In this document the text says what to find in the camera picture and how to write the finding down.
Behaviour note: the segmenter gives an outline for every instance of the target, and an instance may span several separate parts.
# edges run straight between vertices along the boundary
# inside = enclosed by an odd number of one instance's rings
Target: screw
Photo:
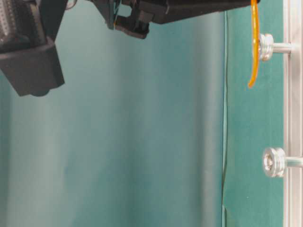
[[[262,61],[268,61],[273,56],[273,53],[287,53],[292,52],[292,45],[286,43],[275,43],[271,34],[260,34],[259,37],[260,48],[259,54]]]
[[[283,177],[290,167],[303,167],[303,157],[286,157],[282,148],[267,148],[263,153],[263,169],[269,177]]]

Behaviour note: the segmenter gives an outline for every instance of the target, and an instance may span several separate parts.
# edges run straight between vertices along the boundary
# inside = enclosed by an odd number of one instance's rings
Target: metal bolt
[[[286,43],[275,43],[271,34],[260,34],[259,54],[262,61],[268,61],[273,56],[273,53],[287,53],[292,52],[292,45]]]
[[[286,157],[282,148],[267,148],[263,153],[263,169],[269,177],[283,177],[290,167],[303,167],[303,157]]]

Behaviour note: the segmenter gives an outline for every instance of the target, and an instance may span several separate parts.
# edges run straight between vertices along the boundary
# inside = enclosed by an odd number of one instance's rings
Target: orange plastic strip
[[[252,44],[253,44],[253,60],[252,60],[252,74],[248,84],[252,88],[258,77],[259,67],[259,17],[258,17],[258,1],[251,0],[251,22],[252,22]]]

